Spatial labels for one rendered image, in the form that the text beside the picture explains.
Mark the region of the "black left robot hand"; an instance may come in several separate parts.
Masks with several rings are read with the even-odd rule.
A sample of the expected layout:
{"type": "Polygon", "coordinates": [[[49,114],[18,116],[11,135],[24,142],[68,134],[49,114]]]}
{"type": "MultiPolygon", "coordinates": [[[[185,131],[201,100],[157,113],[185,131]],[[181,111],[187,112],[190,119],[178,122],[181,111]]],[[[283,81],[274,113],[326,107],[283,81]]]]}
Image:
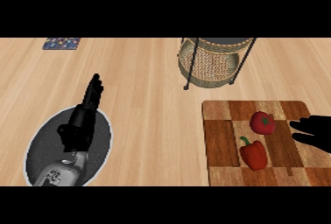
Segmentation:
{"type": "Polygon", "coordinates": [[[61,124],[57,133],[65,146],[64,152],[88,151],[92,145],[99,109],[102,81],[97,73],[88,84],[83,102],[76,106],[68,123],[61,124]]]}

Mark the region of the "red tomato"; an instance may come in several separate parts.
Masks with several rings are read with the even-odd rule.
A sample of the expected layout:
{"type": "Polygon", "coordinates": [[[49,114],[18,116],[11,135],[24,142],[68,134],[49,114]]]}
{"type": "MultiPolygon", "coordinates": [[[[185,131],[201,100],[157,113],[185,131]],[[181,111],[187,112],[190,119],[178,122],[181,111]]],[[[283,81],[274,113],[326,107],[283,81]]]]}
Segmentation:
{"type": "Polygon", "coordinates": [[[275,133],[275,119],[263,111],[252,116],[250,127],[256,134],[272,135],[275,133]]]}

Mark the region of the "red bell pepper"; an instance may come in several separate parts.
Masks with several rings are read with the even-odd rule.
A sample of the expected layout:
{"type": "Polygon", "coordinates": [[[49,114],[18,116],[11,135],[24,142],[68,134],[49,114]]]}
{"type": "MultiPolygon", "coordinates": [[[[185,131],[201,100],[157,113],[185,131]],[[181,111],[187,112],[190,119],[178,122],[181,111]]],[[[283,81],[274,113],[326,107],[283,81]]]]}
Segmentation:
{"type": "Polygon", "coordinates": [[[261,171],[268,165],[266,150],[261,141],[249,141],[247,137],[241,137],[246,146],[241,147],[240,153],[243,161],[253,171],[261,171]]]}

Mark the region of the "dark grey oval placemat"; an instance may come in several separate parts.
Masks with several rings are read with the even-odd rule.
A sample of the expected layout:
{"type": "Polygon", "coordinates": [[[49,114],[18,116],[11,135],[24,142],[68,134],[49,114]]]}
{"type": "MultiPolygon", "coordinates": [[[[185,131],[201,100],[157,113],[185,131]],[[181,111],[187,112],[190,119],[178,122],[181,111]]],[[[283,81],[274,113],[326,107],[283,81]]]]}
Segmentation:
{"type": "MultiPolygon", "coordinates": [[[[64,144],[58,134],[58,126],[68,123],[74,107],[64,109],[48,119],[39,128],[26,151],[26,182],[33,185],[45,168],[57,161],[74,160],[74,155],[64,152],[64,144]]],[[[113,146],[113,128],[107,114],[99,109],[92,145],[88,151],[88,168],[82,179],[86,186],[99,175],[108,162],[113,146]]]]}

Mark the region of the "checkered wooden cutting board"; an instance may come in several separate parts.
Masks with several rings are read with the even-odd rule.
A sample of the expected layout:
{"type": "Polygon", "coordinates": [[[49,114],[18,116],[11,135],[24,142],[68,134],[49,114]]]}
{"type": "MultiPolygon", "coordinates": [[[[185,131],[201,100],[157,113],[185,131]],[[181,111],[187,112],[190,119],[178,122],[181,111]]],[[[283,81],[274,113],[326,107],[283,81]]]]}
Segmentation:
{"type": "Polygon", "coordinates": [[[212,186],[331,186],[331,154],[293,139],[290,122],[311,116],[302,101],[206,101],[201,113],[212,186]],[[274,116],[269,136],[250,128],[258,111],[274,116]],[[240,153],[253,141],[266,150],[261,171],[249,168],[240,153]]]}

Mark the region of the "tiered wicker basket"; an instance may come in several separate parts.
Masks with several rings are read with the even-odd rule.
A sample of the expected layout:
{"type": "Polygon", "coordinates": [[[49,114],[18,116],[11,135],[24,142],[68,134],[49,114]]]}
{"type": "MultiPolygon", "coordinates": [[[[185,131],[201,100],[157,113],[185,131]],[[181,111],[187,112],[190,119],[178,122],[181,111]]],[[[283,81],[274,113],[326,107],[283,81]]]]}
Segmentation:
{"type": "Polygon", "coordinates": [[[178,53],[181,74],[190,85],[219,88],[232,85],[256,38],[182,38],[178,53]]]}

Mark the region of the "colourful patterned square mat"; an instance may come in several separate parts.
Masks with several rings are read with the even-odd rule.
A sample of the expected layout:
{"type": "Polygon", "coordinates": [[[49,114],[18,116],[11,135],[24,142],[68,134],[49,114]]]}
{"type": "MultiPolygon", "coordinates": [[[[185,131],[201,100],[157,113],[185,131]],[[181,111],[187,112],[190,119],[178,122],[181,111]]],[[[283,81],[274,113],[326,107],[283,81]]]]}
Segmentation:
{"type": "Polygon", "coordinates": [[[45,50],[76,50],[80,38],[48,38],[43,44],[45,50]]]}

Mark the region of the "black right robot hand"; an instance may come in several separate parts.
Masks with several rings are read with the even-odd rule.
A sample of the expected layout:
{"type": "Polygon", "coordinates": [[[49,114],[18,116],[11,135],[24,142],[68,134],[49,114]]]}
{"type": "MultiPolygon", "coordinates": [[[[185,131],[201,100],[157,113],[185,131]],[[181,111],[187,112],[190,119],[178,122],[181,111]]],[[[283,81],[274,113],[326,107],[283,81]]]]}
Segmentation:
{"type": "Polygon", "coordinates": [[[300,121],[292,121],[290,127],[299,130],[293,139],[331,154],[331,116],[311,115],[300,121]]]}

